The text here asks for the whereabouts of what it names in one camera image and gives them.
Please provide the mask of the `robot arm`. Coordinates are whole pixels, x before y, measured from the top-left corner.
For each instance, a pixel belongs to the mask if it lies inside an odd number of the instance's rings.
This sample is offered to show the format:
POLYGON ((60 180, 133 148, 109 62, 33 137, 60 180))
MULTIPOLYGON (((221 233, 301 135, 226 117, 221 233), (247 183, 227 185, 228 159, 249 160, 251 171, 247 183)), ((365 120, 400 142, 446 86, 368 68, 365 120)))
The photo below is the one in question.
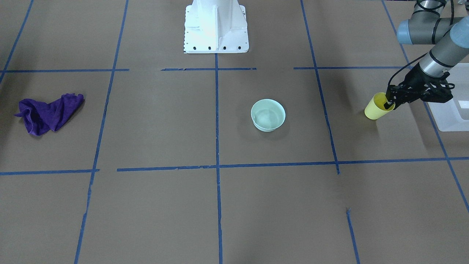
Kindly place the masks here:
POLYGON ((400 44, 432 44, 398 85, 388 84, 384 109, 416 100, 446 103, 453 98, 454 84, 447 82, 450 70, 468 56, 468 17, 442 18, 446 0, 417 0, 408 20, 402 21, 396 37, 400 44))

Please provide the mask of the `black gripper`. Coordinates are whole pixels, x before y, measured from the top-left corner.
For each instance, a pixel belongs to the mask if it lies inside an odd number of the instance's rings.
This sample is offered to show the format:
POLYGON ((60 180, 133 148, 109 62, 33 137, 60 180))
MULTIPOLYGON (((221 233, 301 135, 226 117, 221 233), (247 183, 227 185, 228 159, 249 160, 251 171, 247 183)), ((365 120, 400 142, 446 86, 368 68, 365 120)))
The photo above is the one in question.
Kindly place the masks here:
POLYGON ((449 75, 449 72, 445 72, 441 77, 432 77, 419 67, 412 68, 400 84, 388 85, 386 91, 388 101, 383 104, 384 110, 392 110, 393 104, 399 107, 416 100, 446 103, 453 98, 452 89, 455 88, 455 84, 447 82, 449 75))

